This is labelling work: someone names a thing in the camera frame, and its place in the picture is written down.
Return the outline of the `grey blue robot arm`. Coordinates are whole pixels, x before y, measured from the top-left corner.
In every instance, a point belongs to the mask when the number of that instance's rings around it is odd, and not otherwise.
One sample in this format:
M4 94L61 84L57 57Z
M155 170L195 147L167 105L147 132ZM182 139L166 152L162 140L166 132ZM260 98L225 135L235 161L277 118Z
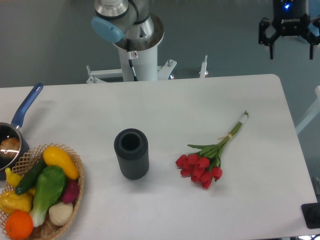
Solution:
M320 26L320 18L309 16L307 0L274 0L273 19L263 18L258 27L258 43L269 48L280 37L300 36L309 43L309 58L320 37L309 26ZM96 0L96 15L91 20L94 31L104 40L115 43L126 51L143 51L157 45L164 36L164 27L157 16L149 11L147 0Z

